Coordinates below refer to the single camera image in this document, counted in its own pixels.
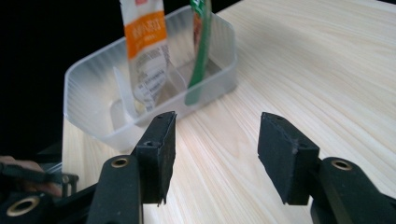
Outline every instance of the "dark background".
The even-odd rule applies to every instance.
[[[212,2],[213,11],[237,2]],[[165,13],[190,1],[164,0]],[[64,74],[123,36],[118,0],[0,3],[0,155],[32,159],[61,146]]]

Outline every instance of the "green packet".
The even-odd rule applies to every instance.
[[[189,89],[200,83],[205,76],[210,45],[212,5],[210,0],[191,0],[193,11],[193,41],[195,50],[195,66],[189,83]],[[185,104],[193,105],[199,101],[201,89],[188,90]]]

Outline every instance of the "clear plastic bin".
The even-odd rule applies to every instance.
[[[209,62],[205,79],[187,89],[194,66],[192,11],[183,7],[166,16],[168,45],[173,69],[157,106],[132,119],[125,112],[113,66],[128,74],[125,38],[73,64],[64,83],[64,116],[83,132],[119,150],[137,143],[151,120],[167,111],[181,119],[236,86],[236,52],[233,27],[213,14]],[[188,91],[200,89],[199,101],[185,105]]]

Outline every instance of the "translucent tray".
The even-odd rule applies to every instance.
[[[125,38],[73,64],[64,83],[64,116],[83,132],[119,151],[134,147],[151,120],[167,111],[181,119],[236,86],[236,52],[233,27],[212,16],[209,62],[205,79],[187,89],[194,66],[192,11],[183,7],[166,16],[168,45],[173,69],[159,103],[150,112],[132,119],[125,111],[113,66],[129,83]],[[199,90],[199,101],[185,105],[186,94]]]

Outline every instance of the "light wood surface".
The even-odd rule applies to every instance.
[[[219,15],[235,29],[238,87],[177,121],[168,203],[145,205],[145,223],[312,223],[309,206],[282,204],[258,159],[263,111],[396,197],[396,6],[244,0]],[[64,121],[63,169],[78,189],[119,154]]]

